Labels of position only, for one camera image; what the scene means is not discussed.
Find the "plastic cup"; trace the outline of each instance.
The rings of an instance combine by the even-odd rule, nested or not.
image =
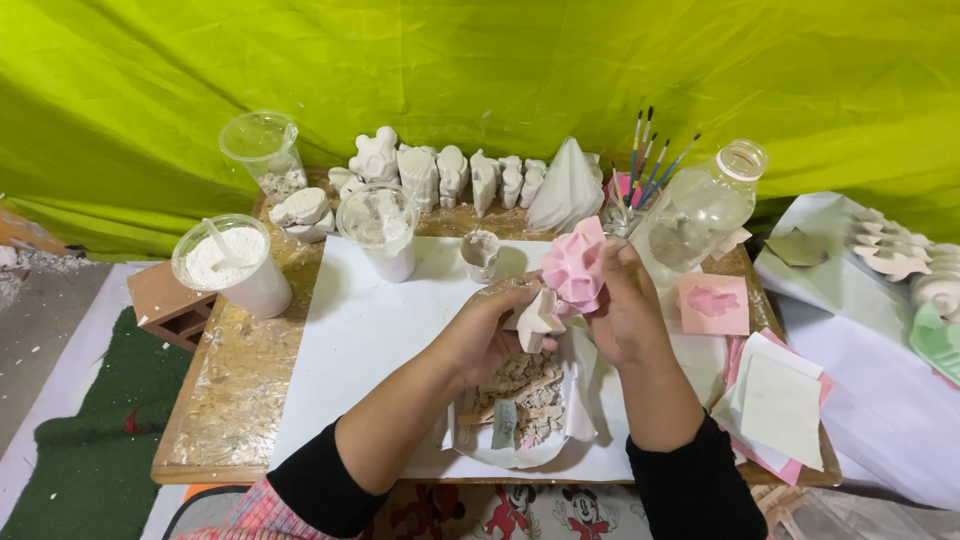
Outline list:
[[[249,227],[260,233],[263,236],[263,250],[256,262],[230,282],[214,284],[195,281],[187,268],[186,256],[209,237],[206,227],[201,223],[177,242],[171,258],[174,276],[184,286],[194,290],[219,292],[254,317],[269,319],[282,313],[290,305],[293,290],[274,258],[270,256],[270,235],[267,228],[258,220],[239,213],[220,215],[210,221],[221,233],[235,227]]]
[[[306,173],[294,144],[297,133],[297,124],[287,114],[247,112],[220,131],[220,151],[240,161],[271,201],[282,203],[306,187]]]
[[[337,209],[337,230],[363,250],[387,283],[403,282],[417,268],[413,239],[419,221],[413,190],[395,184],[365,185]]]

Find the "green backdrop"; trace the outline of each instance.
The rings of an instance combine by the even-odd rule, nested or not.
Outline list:
[[[960,4],[915,0],[8,0],[0,202],[101,256],[168,256],[256,185],[217,133],[293,114],[308,164],[410,144],[629,158],[636,112],[687,162],[765,145],[771,215],[840,190],[960,241]]]

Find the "pink sleeve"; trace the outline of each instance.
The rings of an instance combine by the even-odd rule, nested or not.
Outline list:
[[[336,540],[307,525],[274,491],[266,478],[254,484],[219,527],[207,527],[178,540]]]

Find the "green carpet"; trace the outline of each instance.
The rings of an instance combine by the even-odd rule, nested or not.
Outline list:
[[[80,413],[36,428],[36,468],[0,538],[137,540],[159,488],[150,465],[191,356],[164,350],[124,309]],[[138,405],[141,432],[130,433]]]

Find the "label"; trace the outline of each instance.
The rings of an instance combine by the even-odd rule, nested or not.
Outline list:
[[[490,448],[515,449],[514,430],[516,429],[516,403],[513,400],[496,400],[493,405],[493,442]]]

